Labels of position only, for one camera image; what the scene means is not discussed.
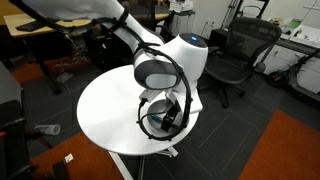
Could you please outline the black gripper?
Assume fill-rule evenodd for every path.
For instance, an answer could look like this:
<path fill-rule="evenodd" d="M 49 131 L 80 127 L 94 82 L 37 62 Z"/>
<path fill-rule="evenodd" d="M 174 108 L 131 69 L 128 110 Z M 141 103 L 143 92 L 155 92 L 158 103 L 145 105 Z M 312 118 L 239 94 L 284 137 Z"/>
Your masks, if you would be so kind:
<path fill-rule="evenodd" d="M 172 123 L 174 122 L 175 116 L 182 116 L 184 114 L 185 94 L 179 94 L 175 91 L 167 91 L 165 93 L 165 96 L 167 111 L 166 115 L 163 117 L 161 129 L 164 131 L 168 131 Z"/>

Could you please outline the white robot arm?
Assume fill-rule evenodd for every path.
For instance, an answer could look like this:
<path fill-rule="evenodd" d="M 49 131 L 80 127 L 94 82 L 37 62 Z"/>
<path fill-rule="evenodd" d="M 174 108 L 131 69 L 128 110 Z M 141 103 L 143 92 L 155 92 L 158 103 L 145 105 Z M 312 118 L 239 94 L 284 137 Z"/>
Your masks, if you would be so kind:
<path fill-rule="evenodd" d="M 117 0 L 10 0 L 34 19 L 68 34 L 100 24 L 123 40 L 133 53 L 134 77 L 139 85 L 164 90 L 182 113 L 202 110 L 196 90 L 208 55 L 207 44 L 190 33 L 165 42 L 143 27 Z"/>

